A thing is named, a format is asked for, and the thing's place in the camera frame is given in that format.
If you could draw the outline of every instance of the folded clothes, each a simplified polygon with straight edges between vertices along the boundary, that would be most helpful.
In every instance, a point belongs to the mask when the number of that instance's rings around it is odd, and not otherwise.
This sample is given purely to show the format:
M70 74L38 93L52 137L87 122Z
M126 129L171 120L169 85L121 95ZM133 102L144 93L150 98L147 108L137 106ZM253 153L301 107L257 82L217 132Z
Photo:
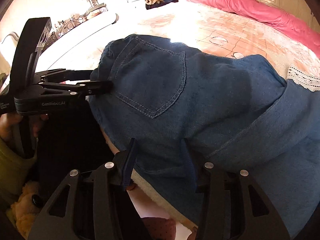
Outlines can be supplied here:
M122 151L135 138L135 171L196 225L203 195L184 138L214 165L248 170L291 237L310 219L320 201L320 91L285 81L261 55L218 57L136 34L106 46L91 80L114 83L89 98L111 142Z

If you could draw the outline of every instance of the jeans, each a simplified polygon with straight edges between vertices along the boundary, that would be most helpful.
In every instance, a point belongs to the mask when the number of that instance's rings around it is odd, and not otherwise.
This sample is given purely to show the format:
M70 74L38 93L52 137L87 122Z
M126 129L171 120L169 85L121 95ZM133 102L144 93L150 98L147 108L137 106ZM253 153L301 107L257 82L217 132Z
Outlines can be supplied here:
M263 56L217 57L133 34L106 46L91 80L114 83L90 97L99 125L119 150L137 139L136 171L194 223L203 196L188 179L183 138L226 171L248 170L291 236L319 203L320 93L285 81Z

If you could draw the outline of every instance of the finger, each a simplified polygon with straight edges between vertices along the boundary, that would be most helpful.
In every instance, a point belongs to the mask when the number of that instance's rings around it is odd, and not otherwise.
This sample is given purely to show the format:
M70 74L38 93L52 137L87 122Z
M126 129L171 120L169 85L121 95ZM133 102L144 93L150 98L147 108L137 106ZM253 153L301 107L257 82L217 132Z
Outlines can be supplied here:
M44 125L44 121L35 122L32 125L32 131L33 131L33 136L34 137L38 138L39 132L42 129L43 125Z
M40 115L40 119L41 119L42 121L47 121L47 120L49 119L49 116L48 116L47 114L41 114L41 115Z
M192 233L187 240L195 240L196 239L197 234L196 233Z
M11 128L11 126L20 123L23 119L23 116L19 115L17 112L4 114L4 117L6 122L5 126L7 128Z

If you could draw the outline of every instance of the bedspread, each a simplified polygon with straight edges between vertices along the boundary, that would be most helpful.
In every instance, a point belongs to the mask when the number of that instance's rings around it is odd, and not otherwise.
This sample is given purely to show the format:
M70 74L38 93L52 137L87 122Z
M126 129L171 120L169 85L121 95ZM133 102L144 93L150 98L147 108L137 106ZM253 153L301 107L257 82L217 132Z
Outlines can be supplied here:
M50 48L40 56L37 71L94 69L107 43L135 34L170 38L221 57L260 54L284 79L311 91L320 90L320 61L311 49L253 19L192 2L171 3L136 18L122 18L88 37L53 65Z
M299 41L320 56L320 33L286 11L268 6L257 0L179 0L209 5L226 12L236 13L272 26L295 41Z

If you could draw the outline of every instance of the pocket stitching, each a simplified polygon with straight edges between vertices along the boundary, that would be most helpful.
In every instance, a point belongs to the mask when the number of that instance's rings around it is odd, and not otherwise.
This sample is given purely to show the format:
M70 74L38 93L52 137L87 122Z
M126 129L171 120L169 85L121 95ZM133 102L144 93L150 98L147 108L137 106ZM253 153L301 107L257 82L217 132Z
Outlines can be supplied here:
M117 78L117 75L118 75L118 72L120 70L120 66L123 65L123 62L127 59L127 57L136 49L136 47L138 47L139 43L130 51L130 53L128 53L128 55L124 58L124 60L121 62L121 64L119 65L118 67L118 70L116 72L116 75L115 75L115 79Z
M185 85L185 82L186 82L186 80L185 80L185 78L186 78L186 67L185 67L185 62L183 62L183 59L185 58L185 52L183 51L183 52L181 52L181 53L175 53L175 52L170 51L170 50L167 50L167 49L162 49L162 48L160 48L160 47L158 47L158 46L156 46L156 45L154 45L154 44L148 43L148 42L140 39L138 36L136 36L135 39L138 41L138 44L130 51L130 53L128 53L128 55L124 58L124 60L123 60L123 61L121 62L121 64L119 65L118 70L117 70L116 75L115 75L115 79L116 79L117 74L118 74L118 72L119 72L119 70L120 70L120 68L121 68L121 65L123 65L123 63L124 63L125 60L128 58L128 56L129 56L129 55L136 49L136 47L137 47L138 45L140 45L141 43L142 43L142 44L145 44L145 45L147 45L147 46L149 46L149 47L152 47L153 49L159 50L159 51L166 51L166 52L169 53L171 56L176 56L176 57L179 57L179 58L180 58L180 64L181 64L181 70L182 70L180 86L179 86L177 92L173 95L173 97L172 97L170 100L168 100L163 106L161 106L158 110L152 112L152 111L150 111L149 109L145 108L144 106L140 105L139 103L135 102L134 100L132 100L132 99L126 97L125 95L121 94L120 92L115 91L115 93L117 93L117 94L119 94L119 95L127 98L128 100L132 101L133 103L141 106L142 108L144 108L145 110L147 110L147 111L148 111L149 113L151 113L151 114L154 114L154 113L157 113L157 112L159 112L159 111L162 111L162 112L160 112L159 114L156 114L156 115L147 114L147 113L143 112L142 110L138 109L137 107L133 106L132 104L130 104L129 102L127 102L126 100L124 100L123 98L121 98L120 96L116 95L116 97L119 98L121 101L123 101L124 103L126 103L126 104L128 104L129 106L133 107L134 109L138 110L139 112L143 113L144 115L146 115L146 116L148 116L148 117L150 117L150 118L155 118L155 117L159 116L160 114L162 114L164 111L166 111L170 106L172 106L172 105L177 101L177 99L179 98L180 94L181 94L182 91L183 91L183 88L184 88L184 85Z
M143 107L144 109L146 109L148 112L150 112L150 113L152 113L152 114L153 114L153 113L156 113L156 112L158 112L158 111L160 111L160 110L165 111L165 110L167 110L170 106L172 106L172 105L177 101L179 95L181 94L181 92L182 92L182 90L183 90L183 88L184 88L185 81L183 81L183 79L184 79L185 76L186 76L186 71L185 71L185 68L183 67L183 62L182 62L182 64L181 64L181 70L182 70L181 83L180 83L180 86L179 86L177 92L173 95L173 97L172 97L169 101L167 101L163 106L161 106L161 107L160 107L158 110L156 110L156 111L153 111L153 112L150 111L149 109L147 109L147 108L145 108L144 106L140 105L139 103L133 101L132 99L126 97L125 95L121 94L121 93L118 92L118 91L116 91L116 93L124 96L125 98L129 99L130 101L132 101L132 102L136 103L137 105ZM126 104L128 104L129 106L133 107L134 109L138 110L139 112L143 113L144 115L150 117L150 118L155 118L155 117L157 117L157 116L159 116L160 114L163 113L163 112L161 112L161 113L159 113L159 114L157 114L157 115L155 115L155 116L152 116L152 115L150 115L150 114L147 114L147 113L141 111L141 110L138 109L137 107L135 107L135 106L133 106L132 104L130 104L129 102L125 101L123 98L121 98L121 97L119 97L119 96L117 96L117 95L116 95L116 97L119 98L121 101L125 102ZM164 107L165 105L167 105L170 101L172 101L172 99L173 99L174 97L176 97L176 99L175 99L170 105L168 105L166 109L163 109L163 107Z

